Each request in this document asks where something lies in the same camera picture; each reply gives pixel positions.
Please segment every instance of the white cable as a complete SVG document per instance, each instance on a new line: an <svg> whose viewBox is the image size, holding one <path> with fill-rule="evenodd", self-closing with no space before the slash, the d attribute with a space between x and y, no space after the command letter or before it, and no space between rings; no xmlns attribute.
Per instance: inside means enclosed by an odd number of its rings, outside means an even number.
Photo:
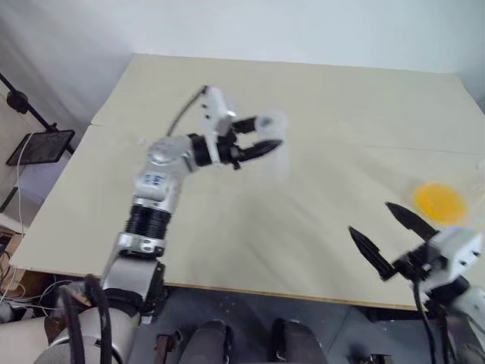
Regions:
<svg viewBox="0 0 485 364"><path fill-rule="evenodd" d="M4 300L5 296L7 295L7 292L8 292L8 291L11 289L12 284L13 284L13 283L14 283L14 281L15 281L15 275L16 275L16 274L17 274L17 267L14 267L14 273L13 273L13 275L12 275L12 278L11 278L10 282L8 282L8 287L7 287L7 289L5 290L5 292L3 293L2 298L0 298L0 304L3 302L3 300Z"/></svg>
<svg viewBox="0 0 485 364"><path fill-rule="evenodd" d="M27 290L25 289L25 286L24 286L22 283L17 282L17 285L18 285L18 286L20 286L20 288L22 288L22 290L23 290L23 292L22 292L22 294L20 295L20 297L15 297L16 299L18 299L18 300L19 300L19 299L22 299L22 298L23 298L23 296L25 296L25 293L27 293Z"/></svg>
<svg viewBox="0 0 485 364"><path fill-rule="evenodd" d="M15 298L9 298L9 299L10 300L16 300L19 303L28 303L29 301L34 300L35 298L40 298L40 300L39 300L39 303L40 303L40 301L42 300L42 298L48 293L48 291L51 289L52 286L54 286L56 284L60 284L60 283L73 283L73 282L74 281L71 281L70 279L63 279L61 281L56 281L56 282L50 284L49 286L47 286L46 289L44 289L44 291L42 292L42 294L39 294L37 296L24 297L24 298L15 297Z"/></svg>
<svg viewBox="0 0 485 364"><path fill-rule="evenodd" d="M54 283L51 283L51 284L50 284L50 285L49 285L49 286L48 286L46 289L44 289L44 292L42 292L42 294L40 295L40 298L39 298L39 304L40 304L40 301L42 301L42 298L43 298L43 297L44 297L44 295L47 293L47 290L48 290L50 287L54 287L54 286L55 286L57 283L62 283L62 282L70 282L70 283L73 283L73 281L70 281L70 280L68 280L68 279L64 279L64 280L62 280L62 281L58 281L58 280L57 280L57 278L55 277L55 275L54 275L54 279L55 279ZM47 314L47 312L46 312L44 309L42 309L42 311L44 312L45 316L49 316L49 315Z"/></svg>
<svg viewBox="0 0 485 364"><path fill-rule="evenodd" d="M22 155L23 155L23 151L25 150L25 147L27 146L27 144L29 143L30 141L30 138L32 138L33 136L33 133L31 133L29 135L29 137L27 138L25 144L23 145L22 147L22 150L20 151L20 154L18 155L18 160L17 160L17 191L18 191L18 218L20 220L20 229L21 229L21 232L22 232L22 235L20 236L20 243L22 243L22 240L23 240L23 236L24 236L24 233L23 233L23 220L22 220L22 205L20 203L20 199L21 199L21 191L20 191L20 160L22 159ZM17 274L17 267L14 267L14 273L12 275L12 278L10 280L10 282L8 283L8 287L7 289L5 290L5 292L3 293L2 295L2 298L0 298L0 303L2 303L2 301L4 300L5 296L7 295L7 292L11 289L12 287L12 284L15 282L15 275Z"/></svg>
<svg viewBox="0 0 485 364"><path fill-rule="evenodd" d="M24 234L23 234L23 220L22 220L22 205L20 204L20 199L22 197L22 194L21 194L21 191L20 191L20 172L19 172L19 170L20 170L20 160L22 159L22 155L23 155L23 151L25 150L25 147L29 143L30 138L32 138L32 136L33 136L33 133L31 133L29 135L29 137L27 138L27 141L23 145L22 150L20 151L20 154L19 154L18 160L17 160L18 218L20 220L20 229L22 230L22 236L20 238L21 243L22 243L22 239L23 239Z"/></svg>
<svg viewBox="0 0 485 364"><path fill-rule="evenodd" d="M5 302L12 303L12 305L16 307L32 307L34 309L49 309L51 311L58 311L63 309L61 307L45 307L45 306L39 306L39 305L31 305L29 303L19 303L19 302L16 302L15 300L11 300L10 298L6 298Z"/></svg>

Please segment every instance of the yellow lid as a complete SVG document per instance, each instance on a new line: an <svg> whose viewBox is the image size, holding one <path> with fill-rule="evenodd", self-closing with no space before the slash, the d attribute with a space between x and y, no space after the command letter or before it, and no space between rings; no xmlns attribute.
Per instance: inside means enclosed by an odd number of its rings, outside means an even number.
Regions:
<svg viewBox="0 0 485 364"><path fill-rule="evenodd" d="M415 204L423 214L443 225L458 224L468 213L460 194L443 184L425 184L417 188Z"/></svg>

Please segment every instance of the white table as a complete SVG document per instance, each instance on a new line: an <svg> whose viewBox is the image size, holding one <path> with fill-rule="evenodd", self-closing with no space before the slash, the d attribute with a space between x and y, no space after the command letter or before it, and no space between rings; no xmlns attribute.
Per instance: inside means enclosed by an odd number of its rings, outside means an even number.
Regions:
<svg viewBox="0 0 485 364"><path fill-rule="evenodd" d="M261 179L261 160L190 176L161 258L167 284L412 306L407 283L382 283L347 227L394 259L420 240L384 202L411 206L413 189L432 181L474 198L484 117L453 75L137 55L12 262L100 275L147 145L202 84L220 86L240 117L285 111L291 172L279 183ZM201 116L193 109L177 133L201 132ZM483 273L484 260L469 276L485 285Z"/></svg>

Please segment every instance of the label on robot arm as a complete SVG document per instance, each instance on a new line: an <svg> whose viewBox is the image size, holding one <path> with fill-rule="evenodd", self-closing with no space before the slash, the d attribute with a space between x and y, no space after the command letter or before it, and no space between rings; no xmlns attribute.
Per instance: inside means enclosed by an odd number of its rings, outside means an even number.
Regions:
<svg viewBox="0 0 485 364"><path fill-rule="evenodd" d="M160 187L165 182L165 175L161 173L145 173L142 185L145 187Z"/></svg>

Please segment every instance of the black ribbed joint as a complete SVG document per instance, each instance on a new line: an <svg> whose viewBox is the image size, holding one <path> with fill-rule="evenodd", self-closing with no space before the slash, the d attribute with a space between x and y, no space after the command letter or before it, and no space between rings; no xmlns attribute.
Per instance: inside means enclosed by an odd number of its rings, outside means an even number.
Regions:
<svg viewBox="0 0 485 364"><path fill-rule="evenodd" d="M189 134L189 138L192 140L192 150L194 153L194 159L199 167L204 167L206 165L212 164L211 155L209 154L209 149L205 138L197 134ZM229 163L236 163L237 160L233 158L231 149L237 148L234 144L236 142L236 135L234 133L229 133L226 136L219 137L217 142L217 150L219 152L219 158L221 163L225 165Z"/></svg>
<svg viewBox="0 0 485 364"><path fill-rule="evenodd" d="M170 218L170 212L133 205L124 232L163 240Z"/></svg>
<svg viewBox="0 0 485 364"><path fill-rule="evenodd" d="M454 300L460 297L470 288L470 283L465 277L459 275L452 283L436 287L427 293L430 298L442 306L450 306Z"/></svg>

